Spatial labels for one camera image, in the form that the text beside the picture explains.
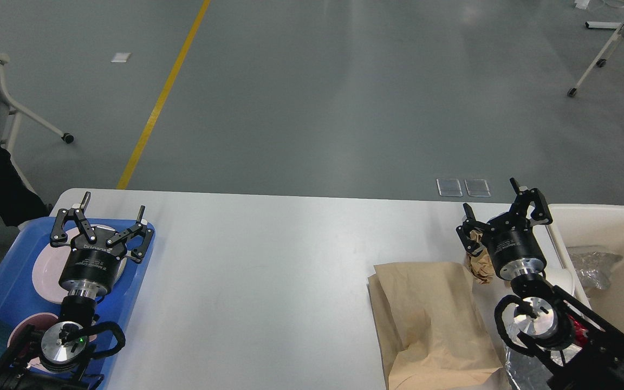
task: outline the white chair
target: white chair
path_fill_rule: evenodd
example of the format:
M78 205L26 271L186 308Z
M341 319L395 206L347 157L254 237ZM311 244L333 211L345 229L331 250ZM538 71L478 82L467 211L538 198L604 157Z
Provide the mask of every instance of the white chair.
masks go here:
M25 178L25 175L23 175L22 171L15 163L13 158L13 150L16 139L18 137L23 115L31 118L32 120L41 124L53 133L59 135L60 138L62 138L62 140L64 140L64 142L68 144L71 144L74 141L74 136L72 136L70 133L65 133L61 131L59 128L57 128L57 126L54 126L48 121L45 121L45 119L41 118L41 116L33 113L33 111L31 111L29 108L23 106L11 97L11 94L9 93L7 88L7 74L4 70L4 65L8 62L8 55L0 53L0 145L2 145L2 147L5 148L11 155L11 163L18 171L18 174L19 176L21 176L21 180L23 181L25 186L31 191L35 192L35 190L33 190L33 187L30 185L30 182L27 180L27 178Z

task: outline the white table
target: white table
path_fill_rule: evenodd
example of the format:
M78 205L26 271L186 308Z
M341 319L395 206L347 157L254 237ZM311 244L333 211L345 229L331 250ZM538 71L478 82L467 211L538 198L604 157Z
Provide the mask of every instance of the white table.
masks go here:
M372 266L464 260L456 202L90 191L87 217L134 219L143 204L157 233L109 390L382 390ZM473 203L480 220L508 208ZM535 234L560 268L547 230ZM492 313L508 291L474 293L499 347Z

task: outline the yellow floor line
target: yellow floor line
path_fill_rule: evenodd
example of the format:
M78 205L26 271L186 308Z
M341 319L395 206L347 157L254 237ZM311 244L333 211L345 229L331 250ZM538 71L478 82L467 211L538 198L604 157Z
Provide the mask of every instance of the yellow floor line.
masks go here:
M196 19L194 19L194 23L191 25L189 34L184 39L184 44L180 50L180 54L175 60L175 64L173 64L173 69L170 71L170 75L168 76L167 81L165 81L163 91L160 92L160 96L158 96L158 101L155 102L155 106L153 106L153 111L151 111L151 116L148 117L146 127L144 127L144 131L141 133L141 136L139 137L139 141L137 141L136 143L134 151L132 151L132 156L129 158L127 165L124 167L124 172L122 173L121 178L119 178L119 183L117 183L116 187L117 190L126 190L127 185L129 185L129 180L131 180L134 170L136 169L137 164L139 163L139 159L141 158L141 154L144 152L144 148L146 147L148 138L150 138L151 133L153 133L155 122L158 121L160 112L163 111L165 101L168 99L168 95L170 94L171 89L173 89L175 79L180 73L181 65L183 65L184 57L186 57L186 54L189 51L191 42L194 40L194 35L196 35L197 30L199 30L199 25L201 25L201 20L204 19L204 14L206 13L206 9L208 9L210 2L211 0L204 0L204 2L201 4L199 14L196 15Z

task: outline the brown paper bag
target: brown paper bag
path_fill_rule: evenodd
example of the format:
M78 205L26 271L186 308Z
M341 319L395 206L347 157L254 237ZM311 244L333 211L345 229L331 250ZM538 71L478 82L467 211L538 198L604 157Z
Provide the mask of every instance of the brown paper bag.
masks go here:
M388 390L480 385L502 365L463 265L391 263L369 278Z

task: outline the robotic arm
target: robotic arm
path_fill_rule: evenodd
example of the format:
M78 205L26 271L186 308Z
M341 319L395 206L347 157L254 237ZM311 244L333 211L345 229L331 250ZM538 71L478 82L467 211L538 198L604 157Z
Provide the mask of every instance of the robotic arm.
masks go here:
M148 245L153 239L153 229L143 219L145 207L141 206L136 223L121 232L101 226L91 226L84 215L91 193L86 192L80 204L60 209L50 233L50 246L69 246L71 251L59 279L59 286L68 291L60 308L59 321L45 331L27 326L12 341L0 358L0 390L88 390L102 382L101 374L85 373L91 360L115 355L126 344L124 332L117 323L106 321L94 324L99 317L95 309L97 297L111 293L122 270L123 258L141 264ZM79 235L67 243L64 225L74 222ZM141 244L128 255L127 243L142 237ZM90 336L111 332L116 342L108 350L95 351ZM52 373L71 375L45 375L28 370L28 363L40 358L42 365ZM93 385L84 378L96 378Z
M553 218L543 194L520 187L510 179L517 194L510 210L479 222L473 209L464 204L466 217L456 228L461 243L471 255L488 250L495 274L510 281L514 295L502 298L495 307L498 335L512 350L538 360L552 373L552 390L624 389L624 333L580 303L574 296L545 280L545 257L533 235L535 225L548 225ZM530 218L527 211L533 204ZM482 234L479 244L471 232ZM513 322L519 333L515 343L507 334L503 314L515 305ZM572 344L581 351L563 365L550 354Z

